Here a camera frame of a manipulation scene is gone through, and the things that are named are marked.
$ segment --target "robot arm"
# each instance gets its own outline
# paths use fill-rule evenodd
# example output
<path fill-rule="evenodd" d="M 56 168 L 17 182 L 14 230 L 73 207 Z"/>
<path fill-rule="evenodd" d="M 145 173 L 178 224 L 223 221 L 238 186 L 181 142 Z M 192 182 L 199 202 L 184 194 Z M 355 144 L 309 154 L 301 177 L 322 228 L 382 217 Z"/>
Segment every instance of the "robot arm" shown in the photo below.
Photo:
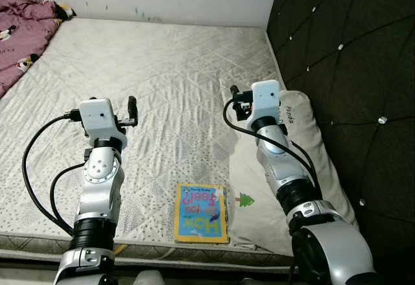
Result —
<path fill-rule="evenodd" d="M 72 241 L 62 256 L 54 285 L 118 284 L 107 273 L 115 260 L 113 238 L 124 181 L 121 151 L 127 138 L 122 127 L 137 125 L 134 97 L 128 100 L 128 112 L 129 119 L 117 120 L 108 99 L 91 99 L 65 113 L 73 121 L 82 121 L 92 149 L 82 171 L 84 186 Z"/>
<path fill-rule="evenodd" d="M 257 138 L 257 159 L 287 217 L 300 274 L 311 284 L 361 284 L 364 279 L 372 280 L 364 284 L 380 284 L 362 235 L 320 198 L 292 152 L 287 152 L 292 151 L 292 142 L 279 125 L 278 82 L 256 82 L 244 93 L 233 85 L 231 92 L 237 119 L 247 119 L 247 130 L 274 141 Z"/>

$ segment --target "black headboard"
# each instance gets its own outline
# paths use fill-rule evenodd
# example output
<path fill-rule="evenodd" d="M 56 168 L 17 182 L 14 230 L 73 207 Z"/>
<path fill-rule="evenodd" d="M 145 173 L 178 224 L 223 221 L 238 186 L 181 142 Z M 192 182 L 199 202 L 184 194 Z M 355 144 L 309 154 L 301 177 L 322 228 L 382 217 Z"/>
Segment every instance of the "black headboard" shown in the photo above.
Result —
<path fill-rule="evenodd" d="M 415 241 L 414 13 L 414 0 L 274 0 L 268 22 L 375 262 Z"/>

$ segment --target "book cover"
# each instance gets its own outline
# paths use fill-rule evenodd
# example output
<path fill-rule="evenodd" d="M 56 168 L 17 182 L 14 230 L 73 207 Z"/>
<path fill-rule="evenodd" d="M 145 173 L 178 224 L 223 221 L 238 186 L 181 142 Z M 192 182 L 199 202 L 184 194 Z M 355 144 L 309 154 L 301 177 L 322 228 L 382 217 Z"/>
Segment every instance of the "book cover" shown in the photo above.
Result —
<path fill-rule="evenodd" d="M 178 185 L 174 237 L 177 242 L 228 243 L 222 186 Z"/>

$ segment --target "mattress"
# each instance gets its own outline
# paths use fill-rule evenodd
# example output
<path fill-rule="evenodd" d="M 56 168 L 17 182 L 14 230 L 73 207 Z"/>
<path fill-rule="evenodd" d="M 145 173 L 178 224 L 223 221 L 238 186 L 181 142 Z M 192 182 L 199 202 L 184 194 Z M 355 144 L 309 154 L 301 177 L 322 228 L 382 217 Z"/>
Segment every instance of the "mattress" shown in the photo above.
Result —
<path fill-rule="evenodd" d="M 0 257 L 59 261 L 70 241 L 27 194 L 20 163 L 29 139 L 48 120 L 92 96 L 109 98 L 114 113 L 125 117 L 128 96 L 134 95 L 139 122 L 127 129 L 123 151 L 117 264 L 285 270 L 289 256 L 242 247 L 232 236 L 229 244 L 177 244 L 172 229 L 178 183 L 231 188 L 223 98 L 234 83 L 247 89 L 266 79 L 279 80 L 279 72 L 259 28 L 64 23 L 43 56 L 0 100 Z M 29 177 L 49 210 L 53 177 L 81 163 L 87 147 L 82 126 L 62 121 L 32 148 Z M 81 184 L 75 170 L 56 186 L 56 205 L 68 223 Z M 230 202 L 228 210 L 231 218 Z"/>

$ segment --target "pink blanket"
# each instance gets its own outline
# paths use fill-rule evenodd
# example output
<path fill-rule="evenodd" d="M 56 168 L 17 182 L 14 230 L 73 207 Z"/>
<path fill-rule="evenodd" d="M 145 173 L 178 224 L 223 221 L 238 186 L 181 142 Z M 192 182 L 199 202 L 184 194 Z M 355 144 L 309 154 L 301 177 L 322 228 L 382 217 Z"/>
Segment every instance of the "pink blanket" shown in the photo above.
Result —
<path fill-rule="evenodd" d="M 59 27 L 54 1 L 0 0 L 0 98 L 44 52 Z"/>

